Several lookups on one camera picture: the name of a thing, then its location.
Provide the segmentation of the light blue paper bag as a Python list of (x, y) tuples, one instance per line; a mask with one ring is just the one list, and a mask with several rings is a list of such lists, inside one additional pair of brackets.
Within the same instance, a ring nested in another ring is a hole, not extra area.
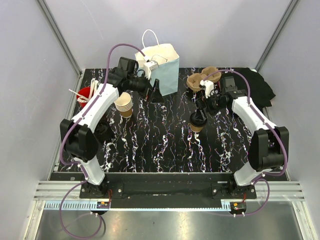
[[(147, 32), (154, 35), (156, 44), (146, 46), (144, 37)], [(152, 71), (151, 82), (155, 79), (159, 80), (159, 89), (163, 96), (176, 93), (178, 91), (180, 56), (170, 43), (159, 43), (156, 33), (147, 29), (141, 37), (142, 50), (135, 53), (135, 60), (138, 62), (139, 68), (143, 69), (143, 65), (147, 60), (157, 61), (159, 67)]]

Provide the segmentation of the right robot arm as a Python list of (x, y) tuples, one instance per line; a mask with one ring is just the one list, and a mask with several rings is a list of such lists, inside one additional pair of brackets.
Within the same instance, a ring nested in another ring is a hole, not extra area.
[(196, 100), (197, 109), (191, 114), (189, 122), (191, 130), (198, 133), (207, 123), (206, 113), (228, 108), (250, 131), (252, 137), (247, 162), (227, 182), (228, 195), (236, 199), (242, 197), (259, 177), (283, 174), (273, 170), (287, 167), (289, 131), (267, 119), (251, 99), (250, 90), (238, 89), (233, 77), (223, 78), (218, 84), (220, 91), (215, 93), (211, 80), (202, 79), (199, 82), (203, 95)]

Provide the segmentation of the stack of pulp cup carriers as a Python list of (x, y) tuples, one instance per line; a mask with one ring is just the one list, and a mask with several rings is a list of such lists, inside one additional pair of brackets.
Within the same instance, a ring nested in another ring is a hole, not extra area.
[[(193, 91), (193, 92), (199, 92), (201, 90), (200, 82), (208, 75), (216, 72), (218, 69), (215, 66), (209, 66), (204, 68), (201, 73), (194, 73), (191, 76), (189, 76), (186, 80), (187, 86)], [(209, 81), (213, 83), (217, 83), (222, 76), (221, 72), (215, 73), (214, 75), (210, 76), (208, 78)]]

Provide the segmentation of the single black cup lid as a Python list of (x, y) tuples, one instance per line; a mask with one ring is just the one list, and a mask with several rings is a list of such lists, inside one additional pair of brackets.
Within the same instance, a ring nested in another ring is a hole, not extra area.
[(193, 112), (189, 117), (190, 124), (198, 128), (204, 127), (207, 121), (208, 118), (201, 113), (197, 114), (196, 112)]

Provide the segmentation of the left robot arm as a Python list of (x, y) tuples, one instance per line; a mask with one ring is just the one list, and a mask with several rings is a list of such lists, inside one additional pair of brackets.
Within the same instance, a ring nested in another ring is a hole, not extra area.
[(124, 118), (132, 116), (133, 100), (128, 91), (137, 92), (152, 103), (163, 102), (160, 81), (155, 79), (151, 84), (151, 73), (158, 66), (156, 61), (147, 60), (139, 74), (136, 60), (121, 57), (116, 67), (106, 71), (104, 83), (86, 106), (72, 119), (63, 119), (60, 123), (60, 151), (70, 154), (80, 166), (85, 182), (91, 186), (90, 192), (97, 198), (108, 193), (108, 186), (97, 159), (99, 144), (95, 130), (112, 104)]

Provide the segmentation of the single brown paper cup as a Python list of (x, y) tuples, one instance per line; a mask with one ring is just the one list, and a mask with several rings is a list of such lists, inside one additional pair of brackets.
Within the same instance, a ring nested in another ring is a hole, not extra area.
[(194, 132), (194, 133), (199, 133), (204, 127), (203, 126), (195, 126), (193, 124), (190, 124), (190, 129)]

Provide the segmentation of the stack of paper cups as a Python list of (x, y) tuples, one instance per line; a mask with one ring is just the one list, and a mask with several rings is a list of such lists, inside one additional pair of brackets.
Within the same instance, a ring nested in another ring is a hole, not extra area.
[(115, 108), (123, 118), (130, 118), (133, 114), (133, 102), (131, 95), (123, 92), (115, 101)]

